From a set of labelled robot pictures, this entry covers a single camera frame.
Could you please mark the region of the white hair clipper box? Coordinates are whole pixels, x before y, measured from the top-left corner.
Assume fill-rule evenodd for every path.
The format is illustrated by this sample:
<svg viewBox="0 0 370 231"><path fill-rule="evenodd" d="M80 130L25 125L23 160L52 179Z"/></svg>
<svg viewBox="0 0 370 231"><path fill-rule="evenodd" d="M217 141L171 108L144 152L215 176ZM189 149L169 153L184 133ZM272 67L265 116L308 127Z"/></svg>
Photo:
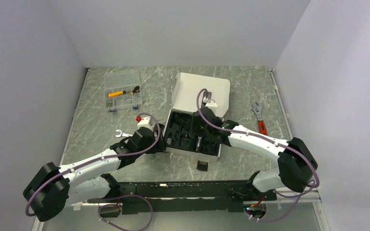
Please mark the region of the white hair clipper box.
<svg viewBox="0 0 370 231"><path fill-rule="evenodd" d="M224 141L205 119L216 125L229 108L230 81L179 73L163 137L166 151L203 160L217 161Z"/></svg>

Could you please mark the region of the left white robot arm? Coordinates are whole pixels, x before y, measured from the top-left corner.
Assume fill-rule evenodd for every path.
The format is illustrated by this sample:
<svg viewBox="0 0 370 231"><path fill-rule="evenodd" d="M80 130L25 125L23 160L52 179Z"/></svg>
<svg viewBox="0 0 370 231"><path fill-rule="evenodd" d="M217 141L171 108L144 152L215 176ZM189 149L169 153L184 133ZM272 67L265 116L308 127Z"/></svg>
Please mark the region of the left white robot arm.
<svg viewBox="0 0 370 231"><path fill-rule="evenodd" d="M44 164L23 191L25 214L48 221L64 207L85 200L115 201L119 183L110 172L133 164L143 154L162 152L162 144L159 125L141 127L92 157L68 165Z"/></svg>

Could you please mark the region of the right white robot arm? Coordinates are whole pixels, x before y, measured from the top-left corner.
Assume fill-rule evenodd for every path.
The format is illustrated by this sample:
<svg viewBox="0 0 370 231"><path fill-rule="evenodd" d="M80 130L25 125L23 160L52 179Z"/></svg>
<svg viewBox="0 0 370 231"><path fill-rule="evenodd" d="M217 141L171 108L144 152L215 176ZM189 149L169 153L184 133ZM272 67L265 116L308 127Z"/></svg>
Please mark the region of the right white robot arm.
<svg viewBox="0 0 370 231"><path fill-rule="evenodd" d="M276 168L258 171L249 178L246 193L252 200L279 188L303 194L306 188L319 186L316 174L318 164L301 139L276 139L254 132L235 121L222 121L208 107L198 109L192 117L191 133L194 136L252 151L277 163Z"/></svg>

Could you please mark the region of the black silver hair clipper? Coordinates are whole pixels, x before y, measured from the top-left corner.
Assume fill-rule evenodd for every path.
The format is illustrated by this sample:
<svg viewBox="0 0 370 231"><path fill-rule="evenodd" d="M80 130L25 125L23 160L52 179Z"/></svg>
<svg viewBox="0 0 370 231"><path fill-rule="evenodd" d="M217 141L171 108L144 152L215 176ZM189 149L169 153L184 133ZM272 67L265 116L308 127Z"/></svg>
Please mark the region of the black silver hair clipper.
<svg viewBox="0 0 370 231"><path fill-rule="evenodd" d="M202 151L202 146L203 146L203 138L198 137L196 151L201 152Z"/></svg>

